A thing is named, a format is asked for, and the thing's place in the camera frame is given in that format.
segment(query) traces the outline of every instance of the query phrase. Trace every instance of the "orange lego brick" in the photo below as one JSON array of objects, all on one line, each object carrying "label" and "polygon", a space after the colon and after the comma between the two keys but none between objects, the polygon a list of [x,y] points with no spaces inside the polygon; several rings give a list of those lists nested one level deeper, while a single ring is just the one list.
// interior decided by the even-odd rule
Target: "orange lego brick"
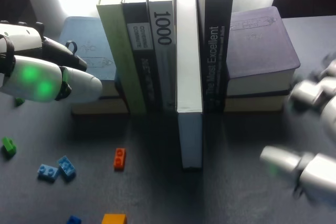
[{"label": "orange lego brick", "polygon": [[101,224],[127,224],[126,215],[104,215]]},{"label": "orange lego brick", "polygon": [[117,148],[114,157],[114,169],[123,170],[125,167],[126,150],[123,148]]}]

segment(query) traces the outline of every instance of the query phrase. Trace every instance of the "green book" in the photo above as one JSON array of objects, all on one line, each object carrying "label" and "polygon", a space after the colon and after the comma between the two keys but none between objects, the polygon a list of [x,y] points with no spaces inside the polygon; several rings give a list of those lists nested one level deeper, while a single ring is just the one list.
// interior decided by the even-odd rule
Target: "green book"
[{"label": "green book", "polygon": [[122,0],[99,0],[97,10],[130,112],[143,114],[146,108],[121,3]]}]

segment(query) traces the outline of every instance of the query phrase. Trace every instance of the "book with text the most excellent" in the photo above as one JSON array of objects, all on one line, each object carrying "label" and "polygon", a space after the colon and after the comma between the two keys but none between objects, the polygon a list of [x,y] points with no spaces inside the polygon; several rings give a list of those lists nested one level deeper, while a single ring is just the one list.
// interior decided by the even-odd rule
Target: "book with text the most excellent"
[{"label": "book with text the most excellent", "polygon": [[233,0],[198,0],[204,112],[223,112]]},{"label": "book with text the most excellent", "polygon": [[146,112],[122,11],[122,0],[99,0],[97,10],[132,114]]},{"label": "book with text the most excellent", "polygon": [[164,111],[175,111],[176,41],[174,0],[149,0]]},{"label": "book with text the most excellent", "polygon": [[159,112],[162,97],[148,0],[123,0],[122,7],[147,111]]},{"label": "book with text the most excellent", "polygon": [[196,0],[176,0],[176,110],[184,169],[202,168],[202,85]]}]

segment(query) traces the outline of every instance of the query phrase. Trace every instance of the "book spine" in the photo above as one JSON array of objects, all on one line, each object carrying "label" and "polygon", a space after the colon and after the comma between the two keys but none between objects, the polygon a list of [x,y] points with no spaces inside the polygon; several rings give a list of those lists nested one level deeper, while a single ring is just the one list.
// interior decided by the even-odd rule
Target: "book spine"
[{"label": "book spine", "polygon": [[97,10],[113,54],[118,76],[132,114],[146,112],[122,5],[98,5]]},{"label": "book spine", "polygon": [[176,41],[173,1],[149,2],[153,42],[159,71],[162,105],[175,110]]},{"label": "book spine", "polygon": [[227,90],[227,46],[233,0],[205,0],[202,85],[204,111],[222,113]]},{"label": "book spine", "polygon": [[147,111],[159,112],[162,98],[147,4],[125,3],[123,11]]}]

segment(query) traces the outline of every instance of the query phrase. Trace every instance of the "white label on book spine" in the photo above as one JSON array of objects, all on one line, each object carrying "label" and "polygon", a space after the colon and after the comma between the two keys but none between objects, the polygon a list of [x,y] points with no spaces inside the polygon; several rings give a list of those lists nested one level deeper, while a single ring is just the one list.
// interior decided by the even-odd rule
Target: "white label on book spine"
[{"label": "white label on book spine", "polygon": [[149,23],[129,23],[127,29],[134,51],[153,49]]}]

